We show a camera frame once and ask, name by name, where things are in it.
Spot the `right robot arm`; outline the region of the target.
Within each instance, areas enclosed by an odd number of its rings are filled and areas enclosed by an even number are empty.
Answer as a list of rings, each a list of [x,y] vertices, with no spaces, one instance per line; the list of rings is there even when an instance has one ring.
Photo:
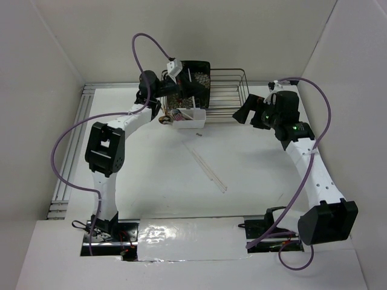
[[[267,211],[270,218],[264,222],[265,232],[248,243],[248,248],[267,236],[279,236],[284,229],[298,234],[306,245],[349,238],[359,209],[334,184],[310,125],[300,120],[298,94],[277,91],[266,98],[250,94],[233,118],[244,124],[250,112],[254,113],[250,121],[254,128],[274,130],[302,181],[286,207]]]

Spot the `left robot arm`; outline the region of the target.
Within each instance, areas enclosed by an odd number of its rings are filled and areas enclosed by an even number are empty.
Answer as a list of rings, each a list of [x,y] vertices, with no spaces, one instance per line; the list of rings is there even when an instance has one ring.
[[[210,98],[210,70],[185,68],[177,76],[162,79],[151,71],[140,74],[138,91],[129,112],[108,122],[95,122],[88,138],[85,161],[92,173],[97,194],[91,225],[100,237],[112,241],[119,235],[119,211],[115,201],[117,174],[125,161],[126,139],[150,123],[162,108],[162,97],[179,100],[193,97],[193,105],[207,108]]]

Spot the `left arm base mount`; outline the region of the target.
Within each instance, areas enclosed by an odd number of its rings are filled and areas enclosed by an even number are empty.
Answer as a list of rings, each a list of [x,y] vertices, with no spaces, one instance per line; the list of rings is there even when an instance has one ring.
[[[83,223],[74,220],[71,226],[83,231],[81,257],[91,256],[89,251],[89,246],[91,246],[92,256],[120,256],[126,262],[138,260],[139,221],[122,220],[118,222],[112,234],[94,229],[92,236],[89,235],[90,221]]]

